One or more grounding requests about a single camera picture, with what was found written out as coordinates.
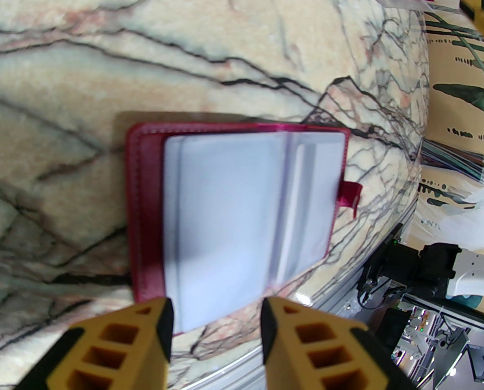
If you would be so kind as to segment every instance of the green leaf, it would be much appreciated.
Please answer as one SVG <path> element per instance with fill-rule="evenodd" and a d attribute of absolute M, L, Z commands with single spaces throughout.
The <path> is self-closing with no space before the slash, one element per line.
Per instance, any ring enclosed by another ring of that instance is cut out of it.
<path fill-rule="evenodd" d="M 484 112 L 484 88 L 462 84 L 435 84 L 433 88 L 460 98 Z"/>

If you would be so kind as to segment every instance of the marble table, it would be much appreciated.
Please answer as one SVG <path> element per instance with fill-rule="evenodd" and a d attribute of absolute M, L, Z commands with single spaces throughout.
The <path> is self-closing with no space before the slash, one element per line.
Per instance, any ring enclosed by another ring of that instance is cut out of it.
<path fill-rule="evenodd" d="M 280 292 L 306 305 L 330 294 L 417 194 L 422 22 L 375 0 L 0 0 L 0 390 L 69 324 L 132 302 L 134 122 L 348 127 L 357 219 L 341 210 L 328 258 Z M 175 338 L 169 388 L 255 348 L 257 311 Z"/>

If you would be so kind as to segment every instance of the leaf painting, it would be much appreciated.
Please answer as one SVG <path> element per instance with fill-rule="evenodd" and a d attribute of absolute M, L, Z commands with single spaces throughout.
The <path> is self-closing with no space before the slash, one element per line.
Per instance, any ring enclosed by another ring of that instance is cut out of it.
<path fill-rule="evenodd" d="M 484 112 L 484 88 L 462 84 L 435 84 L 433 88 L 460 98 Z"/>

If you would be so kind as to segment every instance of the card holder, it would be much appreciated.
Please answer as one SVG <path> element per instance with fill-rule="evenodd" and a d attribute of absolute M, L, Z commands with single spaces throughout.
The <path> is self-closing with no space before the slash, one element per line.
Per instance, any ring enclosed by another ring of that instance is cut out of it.
<path fill-rule="evenodd" d="M 348 132 L 275 123 L 145 123 L 127 138 L 136 300 L 167 295 L 175 331 L 228 315 L 327 254 Z"/>

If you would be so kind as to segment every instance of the red leather cover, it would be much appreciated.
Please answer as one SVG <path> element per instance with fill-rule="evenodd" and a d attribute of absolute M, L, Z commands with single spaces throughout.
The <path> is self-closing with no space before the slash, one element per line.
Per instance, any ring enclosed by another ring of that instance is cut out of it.
<path fill-rule="evenodd" d="M 164 143 L 171 136 L 229 132 L 342 132 L 345 153 L 350 132 L 346 128 L 328 128 L 289 123 L 141 123 L 126 136 L 126 189 L 128 202 L 128 240 L 135 301 L 165 295 L 163 265 L 163 161 Z M 351 206 L 354 216 L 361 185 L 344 182 L 343 162 L 338 206 Z"/>

